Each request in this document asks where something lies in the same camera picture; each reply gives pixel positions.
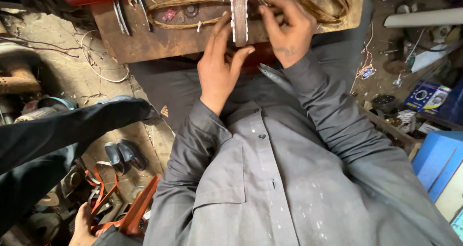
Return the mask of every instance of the gray kurta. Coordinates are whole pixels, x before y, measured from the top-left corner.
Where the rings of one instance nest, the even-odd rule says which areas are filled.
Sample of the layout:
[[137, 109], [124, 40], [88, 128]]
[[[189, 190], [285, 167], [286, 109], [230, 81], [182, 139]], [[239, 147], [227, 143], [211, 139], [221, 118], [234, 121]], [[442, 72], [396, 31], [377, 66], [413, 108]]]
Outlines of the gray kurta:
[[176, 131], [144, 245], [462, 245], [402, 149], [309, 52], [284, 70], [300, 108], [258, 97]]

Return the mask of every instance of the wooden workbench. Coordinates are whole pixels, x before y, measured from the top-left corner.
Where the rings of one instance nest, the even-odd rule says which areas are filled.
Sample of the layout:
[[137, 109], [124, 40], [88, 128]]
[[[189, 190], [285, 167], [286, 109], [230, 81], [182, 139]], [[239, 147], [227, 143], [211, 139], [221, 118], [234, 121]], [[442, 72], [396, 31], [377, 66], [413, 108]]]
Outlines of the wooden workbench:
[[[331, 12], [337, 12], [337, 7], [331, 0], [312, 0], [322, 8]], [[349, 0], [350, 12], [340, 24], [322, 24], [318, 33], [338, 31], [357, 27], [360, 24], [363, 0]], [[151, 4], [151, 0], [143, 0], [145, 5]], [[101, 37], [108, 50], [108, 54], [120, 64], [135, 63], [146, 60], [153, 60], [165, 57], [178, 56], [189, 53], [204, 51], [205, 43], [210, 35], [212, 26], [201, 27], [198, 33], [192, 29], [163, 29], [153, 27], [148, 32], [144, 15], [140, 6], [130, 6], [127, 0], [120, 0], [125, 13], [127, 24], [131, 30], [131, 36], [121, 33], [117, 22], [112, 2], [91, 5], [92, 13], [100, 30]], [[167, 9], [159, 9], [154, 18], [162, 21], [162, 16]], [[180, 24], [178, 18], [183, 16], [182, 7], [175, 7], [177, 11], [171, 23]], [[230, 10], [227, 1], [214, 1], [201, 3], [198, 14], [189, 18], [185, 17], [185, 24], [195, 24], [199, 21], [206, 21], [222, 15], [225, 10]], [[248, 44], [267, 42], [268, 36], [263, 27], [262, 21], [249, 21]]]

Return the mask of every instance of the shirt sleeve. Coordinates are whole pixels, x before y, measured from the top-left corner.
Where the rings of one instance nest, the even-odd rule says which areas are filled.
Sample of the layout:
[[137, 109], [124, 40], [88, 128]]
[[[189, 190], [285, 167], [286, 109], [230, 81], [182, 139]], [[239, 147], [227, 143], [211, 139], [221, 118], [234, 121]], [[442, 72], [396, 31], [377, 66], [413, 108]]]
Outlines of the shirt sleeve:
[[176, 133], [151, 207], [144, 245], [183, 245], [188, 239], [196, 188], [215, 149], [232, 134], [198, 100]]
[[312, 51], [284, 74], [321, 139], [345, 163], [356, 184], [370, 197], [401, 212], [434, 244], [462, 244], [431, 203], [405, 152], [391, 146], [391, 141], [359, 113], [349, 86], [325, 73]]

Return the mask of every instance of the shirt pocket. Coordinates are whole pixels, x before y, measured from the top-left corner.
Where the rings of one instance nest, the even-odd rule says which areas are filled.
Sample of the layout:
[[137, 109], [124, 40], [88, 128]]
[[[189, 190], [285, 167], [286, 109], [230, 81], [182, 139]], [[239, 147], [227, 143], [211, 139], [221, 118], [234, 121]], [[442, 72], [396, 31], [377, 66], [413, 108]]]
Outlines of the shirt pocket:
[[232, 141], [223, 143], [201, 177], [193, 213], [208, 204], [246, 202], [243, 145]]

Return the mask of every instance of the hand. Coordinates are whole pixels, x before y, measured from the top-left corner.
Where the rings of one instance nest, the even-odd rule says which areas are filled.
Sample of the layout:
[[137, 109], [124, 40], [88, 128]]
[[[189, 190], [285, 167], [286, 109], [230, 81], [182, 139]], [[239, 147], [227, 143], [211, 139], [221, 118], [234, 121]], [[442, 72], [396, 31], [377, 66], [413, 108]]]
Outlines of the hand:
[[217, 116], [235, 88], [243, 62], [255, 51], [253, 46], [241, 48], [234, 55], [231, 64], [225, 62], [227, 40], [232, 31], [232, 27], [227, 25], [229, 19], [230, 14], [225, 11], [214, 26], [206, 43], [204, 56], [198, 63], [202, 92], [200, 100]]
[[281, 8], [288, 25], [281, 28], [268, 6], [259, 6], [263, 23], [270, 37], [275, 56], [284, 68], [300, 60], [309, 51], [317, 20], [304, 10], [296, 0], [265, 0]]

